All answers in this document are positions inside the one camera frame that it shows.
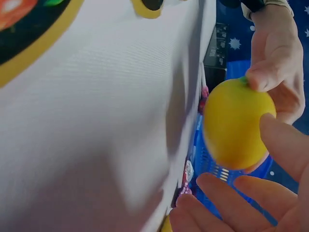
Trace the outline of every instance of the lemon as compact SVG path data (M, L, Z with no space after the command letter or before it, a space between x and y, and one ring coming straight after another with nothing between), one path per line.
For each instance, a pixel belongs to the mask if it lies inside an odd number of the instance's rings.
M169 222L169 215L166 216L160 232L173 232L172 226Z
M267 93L250 89L245 77L219 84L204 108L204 139L217 164L230 170L249 168L258 163L267 149L260 137L263 114L276 116Z

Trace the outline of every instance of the hand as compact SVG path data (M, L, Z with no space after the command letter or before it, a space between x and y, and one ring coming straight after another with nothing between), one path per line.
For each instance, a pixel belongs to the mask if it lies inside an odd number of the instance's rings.
M182 195L170 213L173 232L307 232L309 231L309 137L292 126L264 115L261 137L275 161L299 182L298 196L287 188L250 176L234 185L253 198L277 221L266 218L220 179L203 174L197 184L215 204L223 221L192 195Z
M267 5L252 13L255 33L252 38L251 67L246 76L256 91L272 97L277 118L294 123L304 112L303 48L291 13L284 6ZM245 170L254 171L267 158Z

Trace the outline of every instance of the star pattern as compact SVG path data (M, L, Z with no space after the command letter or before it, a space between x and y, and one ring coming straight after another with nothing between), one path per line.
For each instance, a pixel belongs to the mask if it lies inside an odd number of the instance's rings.
M231 39L231 41L228 44L231 45L231 48L233 48L234 50L240 49L241 46L240 41L236 38Z

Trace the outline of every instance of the yellow border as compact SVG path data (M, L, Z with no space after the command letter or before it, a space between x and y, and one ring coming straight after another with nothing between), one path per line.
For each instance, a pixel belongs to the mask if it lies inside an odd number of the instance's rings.
M144 3L142 3L141 0L131 0L131 1L133 3L133 8L138 15L140 15L144 18L150 18L150 19L158 18L161 15L161 10L162 10L163 4L164 4L164 1L163 1L159 10L152 11L152 10L149 10L144 5Z
M71 0L66 9L36 41L21 53L0 65L0 88L19 75L38 59L67 30L74 21L84 0Z

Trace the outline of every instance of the white cloth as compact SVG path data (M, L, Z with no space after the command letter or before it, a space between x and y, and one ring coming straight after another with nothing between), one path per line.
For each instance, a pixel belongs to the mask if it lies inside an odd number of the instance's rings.
M166 0L149 20L129 0L84 1L0 90L1 232L131 232L161 188L143 231L158 229L182 180L215 12L215 0Z
M264 0L264 4L268 5L268 4L274 4L274 5L279 5L279 6L285 6L286 8L289 9L289 11L291 12L292 16L294 17L294 12L292 10L292 8L290 7L289 3L287 0ZM251 11L250 9L245 5L245 4L241 4L241 8L243 11L243 15L246 17L246 19L251 20L250 14Z

